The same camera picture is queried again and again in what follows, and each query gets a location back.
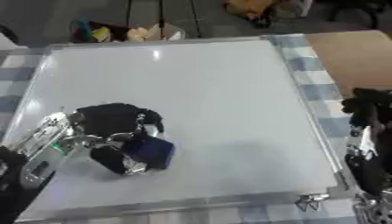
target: floor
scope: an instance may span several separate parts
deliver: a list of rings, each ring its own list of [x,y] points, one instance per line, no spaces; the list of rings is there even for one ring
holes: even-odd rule
[[[164,0],[168,23],[183,28],[189,38],[196,36],[190,0]],[[329,3],[315,3],[307,18],[276,21],[269,29],[255,29],[247,21],[226,13],[225,0],[194,0],[203,38],[253,36],[265,33],[339,32],[367,29],[367,16],[348,10],[339,22],[327,22]],[[152,26],[157,21],[157,0],[133,0],[129,24]],[[9,26],[21,45],[46,46],[68,42],[70,22],[85,18],[112,25],[126,25],[128,0],[0,0],[0,24]],[[381,14],[380,29],[392,30],[392,9]]]

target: whiteboard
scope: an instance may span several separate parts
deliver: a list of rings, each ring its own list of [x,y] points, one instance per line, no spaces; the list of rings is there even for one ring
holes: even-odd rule
[[[126,102],[164,118],[166,171],[118,178],[81,151],[22,217],[37,211],[314,193],[336,186],[308,111],[268,41],[104,45],[53,50],[5,142],[64,108]]]

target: blue and white checkered cloth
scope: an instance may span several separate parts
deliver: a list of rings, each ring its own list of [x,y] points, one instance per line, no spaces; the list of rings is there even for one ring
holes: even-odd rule
[[[341,112],[341,95],[334,80],[306,40],[305,35],[292,34],[264,37],[281,53],[300,86],[309,106],[336,154],[343,158],[348,116]],[[42,50],[17,49],[0,51],[0,135],[3,135],[24,95]],[[293,204],[231,206],[159,213],[144,213],[97,220],[73,220],[61,223],[94,224],[354,224],[357,223],[350,199],[329,199],[318,211],[302,212]]]

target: metal clamp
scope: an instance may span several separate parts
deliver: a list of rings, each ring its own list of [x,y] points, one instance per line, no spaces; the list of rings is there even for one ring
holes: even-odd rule
[[[323,200],[327,200],[330,197],[329,193],[314,193],[299,196],[299,200],[295,202],[295,205],[306,212],[307,208],[310,207],[314,211],[319,210],[319,204]]]

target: robotic hand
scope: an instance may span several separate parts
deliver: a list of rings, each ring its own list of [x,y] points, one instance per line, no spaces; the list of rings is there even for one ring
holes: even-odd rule
[[[80,148],[121,175],[165,169],[174,147],[157,138],[163,133],[157,112],[124,103],[49,115],[19,143],[0,147],[0,196],[15,183],[38,188],[71,151]]]
[[[360,189],[364,223],[392,223],[392,92],[356,88],[342,102],[352,114],[346,163]]]

